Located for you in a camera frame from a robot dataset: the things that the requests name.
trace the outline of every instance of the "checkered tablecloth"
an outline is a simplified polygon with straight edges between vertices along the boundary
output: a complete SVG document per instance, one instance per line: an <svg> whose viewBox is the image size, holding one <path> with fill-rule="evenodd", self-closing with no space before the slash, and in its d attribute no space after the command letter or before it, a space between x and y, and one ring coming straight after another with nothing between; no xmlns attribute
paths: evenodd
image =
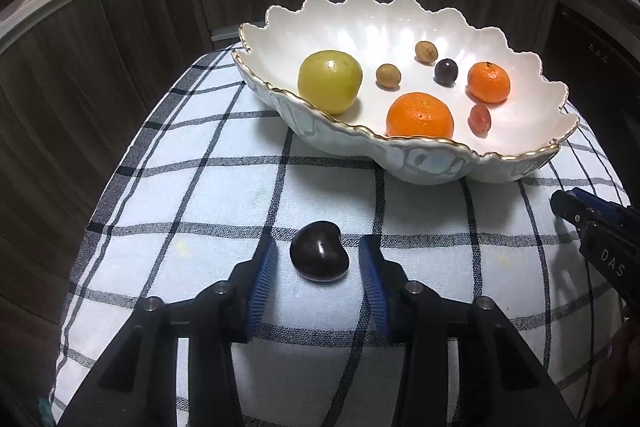
<svg viewBox="0 0 640 427"><path fill-rule="evenodd" d="M242 83L228 50L206 55L143 125L86 229L63 315L54 416L139 296L193 298L250 258L270 227L280 256L264 324L233 348L246 425L390 425L404 348L385 345L370 321L355 262L366 233L381 233L386 258L442 296L492 296L583 417L621 319L617 294L578 253L575 229L549 208L555 190L572 187L628 203L584 122L549 165L519 182L418 187L366 158L311 148ZM289 259L296 231L320 219L340 226L352 259L329 285L302 279ZM187 342L178 348L181 426Z"/></svg>

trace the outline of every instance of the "tangerine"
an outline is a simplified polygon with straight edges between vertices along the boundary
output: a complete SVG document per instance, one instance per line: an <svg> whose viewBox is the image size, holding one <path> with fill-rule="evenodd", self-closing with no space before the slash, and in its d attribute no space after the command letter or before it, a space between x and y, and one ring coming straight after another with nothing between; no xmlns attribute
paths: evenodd
<svg viewBox="0 0 640 427"><path fill-rule="evenodd" d="M509 75L492 62L474 64L466 79L471 94L484 103L504 102L511 92Z"/></svg>
<svg viewBox="0 0 640 427"><path fill-rule="evenodd" d="M453 116L447 104L425 92L408 92L386 114L387 136L451 138Z"/></svg>

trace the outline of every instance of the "metal screw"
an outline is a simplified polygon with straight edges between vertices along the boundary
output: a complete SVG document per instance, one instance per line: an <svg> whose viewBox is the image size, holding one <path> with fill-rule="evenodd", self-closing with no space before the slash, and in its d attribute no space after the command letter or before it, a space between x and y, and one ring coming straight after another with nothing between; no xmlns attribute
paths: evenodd
<svg viewBox="0 0 640 427"><path fill-rule="evenodd" d="M148 312L158 309L164 302L159 297L147 297L142 303L142 309Z"/></svg>
<svg viewBox="0 0 640 427"><path fill-rule="evenodd" d="M486 295L481 295L476 297L474 300L476 306L483 310L490 310L495 306L495 302L491 297L487 297Z"/></svg>
<svg viewBox="0 0 640 427"><path fill-rule="evenodd" d="M409 281L404 285L404 289L409 293L416 295L418 293L422 293L422 290L424 290L424 284L419 281Z"/></svg>
<svg viewBox="0 0 640 427"><path fill-rule="evenodd" d="M213 292L219 295L224 295L231 291L231 283L229 281L218 281L213 284Z"/></svg>

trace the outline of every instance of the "gold rim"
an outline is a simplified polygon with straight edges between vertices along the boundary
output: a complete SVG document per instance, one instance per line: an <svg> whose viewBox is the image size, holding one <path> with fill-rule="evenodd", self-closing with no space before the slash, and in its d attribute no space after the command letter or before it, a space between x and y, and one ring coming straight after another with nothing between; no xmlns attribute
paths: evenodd
<svg viewBox="0 0 640 427"><path fill-rule="evenodd" d="M242 47L244 48L244 50L247 53L251 53L251 46L249 46L249 44L246 42L246 39L244 38L244 25L245 24L248 24L248 23L243 23L238 28L238 36L240 37L240 42L241 42ZM268 20L266 20L265 28L268 25L269 25L269 22L268 22ZM327 120L329 120L332 123L337 124L338 126L344 127L345 129L348 129L348 130L351 130L351 131L362 131L365 134L367 134L367 136L369 136L370 138L382 140L382 141L385 141L385 142L421 140L421 141L427 142L427 143L434 143L434 142L435 143L444 143L444 144L452 145L454 147L461 147L462 149L465 149L465 150L469 151L472 155L478 156L479 158L488 158L489 156L496 156L498 159L503 160L503 161L515 161L515 160L521 160L521 159L526 158L528 156L537 156L539 154L544 154L546 152L551 152L551 151L556 151L557 152L560 149L560 143L563 142L564 140L566 140L567 138L569 138L575 132L575 130L578 128L578 124L580 123L580 118L578 118L578 120L571 127L571 129L569 129L569 131L567 131L564 135L562 135L558 139L554 138L547 145L541 147L540 149L536 149L534 151L529 151L529 152L524 152L524 153L518 154L517 156L505 156L505 155L502 155L502 154L497 153L497 152L488 152L488 153L485 153L485 154L480 154L480 153L474 151L473 149L471 149L471 147L469 147L468 145L460 143L460 142L456 142L455 140L452 140L452 139L449 139L449 138L431 138L431 137L428 137L428 136L415 136L415 137L382 136L381 134L377 134L377 133L373 132L372 130L370 130L369 127L366 127L364 125L350 125L350 124L345 123L343 121L336 120L334 117L332 117L327 112L323 111L322 109L318 109L315 105L307 102L304 98L301 98L300 96L296 95L295 93L291 92L288 89L281 89L279 87L273 87L273 85L270 82L266 82L263 79L261 79L259 76L257 76L251 70L251 68L249 66L247 66L247 64L244 63L244 60L242 60L242 57L240 57L240 55L238 54L238 51L232 50L231 51L231 56L232 56L234 62L236 63L236 65L238 65L240 68L242 68L244 70L244 72L248 76L250 76L255 82L257 82L259 84L262 84L267 90L273 91L273 92L277 92L277 93L280 93L280 94L284 94L284 95L288 96L291 100L293 100L295 102L303 103L303 105L308 107L309 110L318 112L321 116L324 116ZM568 98L569 98L569 88L566 85L564 85L564 99L562 100L561 105L559 105L558 110L562 110L562 108L566 104Z"/></svg>

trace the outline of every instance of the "red grape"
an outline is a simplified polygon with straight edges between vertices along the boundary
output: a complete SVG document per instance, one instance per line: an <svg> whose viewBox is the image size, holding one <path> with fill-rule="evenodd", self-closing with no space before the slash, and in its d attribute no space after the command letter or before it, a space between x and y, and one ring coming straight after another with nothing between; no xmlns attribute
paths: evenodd
<svg viewBox="0 0 640 427"><path fill-rule="evenodd" d="M485 136L489 129L491 129L491 114L484 105L476 103L476 105L471 108L469 127L473 134L481 137Z"/></svg>

